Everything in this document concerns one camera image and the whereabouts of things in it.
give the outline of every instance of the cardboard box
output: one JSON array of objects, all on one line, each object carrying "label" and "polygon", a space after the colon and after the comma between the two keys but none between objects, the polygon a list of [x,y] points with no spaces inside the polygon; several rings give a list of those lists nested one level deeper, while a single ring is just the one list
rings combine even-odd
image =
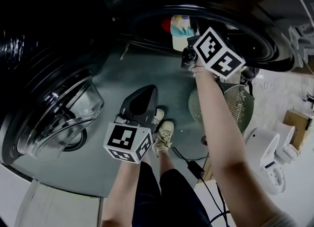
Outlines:
[{"label": "cardboard box", "polygon": [[311,125],[312,118],[297,110],[287,110],[283,123],[289,126],[295,126],[291,143],[300,151],[303,140],[307,137],[308,129]]}]

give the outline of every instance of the foot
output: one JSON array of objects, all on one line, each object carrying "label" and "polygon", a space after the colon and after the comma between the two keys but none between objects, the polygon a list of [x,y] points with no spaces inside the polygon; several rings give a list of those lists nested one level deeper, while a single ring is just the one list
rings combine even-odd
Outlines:
[{"label": "foot", "polygon": [[158,126],[158,124],[161,122],[164,116],[165,112],[162,109],[158,108],[154,118],[154,124]]},{"label": "foot", "polygon": [[165,121],[161,124],[157,138],[155,143],[153,144],[153,151],[155,155],[158,157],[159,151],[168,151],[172,142],[171,136],[173,135],[173,131],[175,129],[175,125],[172,121]]}]

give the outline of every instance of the forearm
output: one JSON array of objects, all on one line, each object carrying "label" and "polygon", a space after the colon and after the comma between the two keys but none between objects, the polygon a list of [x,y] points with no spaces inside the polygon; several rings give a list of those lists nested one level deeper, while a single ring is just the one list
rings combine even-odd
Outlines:
[{"label": "forearm", "polygon": [[242,135],[212,73],[198,73],[195,78],[212,168],[245,162]]},{"label": "forearm", "polygon": [[130,227],[140,165],[122,162],[103,208],[102,227]]},{"label": "forearm", "polygon": [[213,175],[237,226],[261,226],[279,210],[255,180],[245,144],[224,96],[209,72],[196,83]]}]

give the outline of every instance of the black strap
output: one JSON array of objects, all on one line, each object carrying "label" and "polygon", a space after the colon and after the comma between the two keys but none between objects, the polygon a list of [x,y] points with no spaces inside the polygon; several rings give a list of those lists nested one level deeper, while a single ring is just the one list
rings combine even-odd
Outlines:
[{"label": "black strap", "polygon": [[216,76],[215,78],[216,78],[216,82],[217,82],[217,84],[218,84],[222,94],[225,95],[225,91],[224,91],[224,88],[222,87],[222,83],[221,83],[220,77]]},{"label": "black strap", "polygon": [[[221,198],[221,201],[222,201],[223,212],[226,212],[226,205],[225,205],[224,198],[223,198],[223,196],[222,196],[222,194],[221,194],[221,191],[220,191],[219,186],[218,186],[217,183],[216,183],[216,185],[217,185],[218,194],[219,194],[219,196],[220,196],[220,198]],[[227,215],[224,214],[223,216],[224,216],[224,219],[225,219],[225,222],[226,222],[226,226],[229,226],[229,225],[228,225]]]},{"label": "black strap", "polygon": [[252,82],[250,80],[247,81],[247,85],[249,86],[249,93],[251,96],[253,96],[253,85]]}]

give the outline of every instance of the green fan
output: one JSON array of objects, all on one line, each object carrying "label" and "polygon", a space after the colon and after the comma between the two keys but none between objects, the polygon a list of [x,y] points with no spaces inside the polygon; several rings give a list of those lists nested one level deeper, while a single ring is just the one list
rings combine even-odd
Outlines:
[{"label": "green fan", "polygon": [[[243,133],[249,125],[253,115],[254,98],[244,89],[243,85],[222,83],[221,86],[224,90],[224,97],[228,108],[241,133]],[[188,108],[194,120],[203,125],[197,88],[193,89],[189,97]]]}]

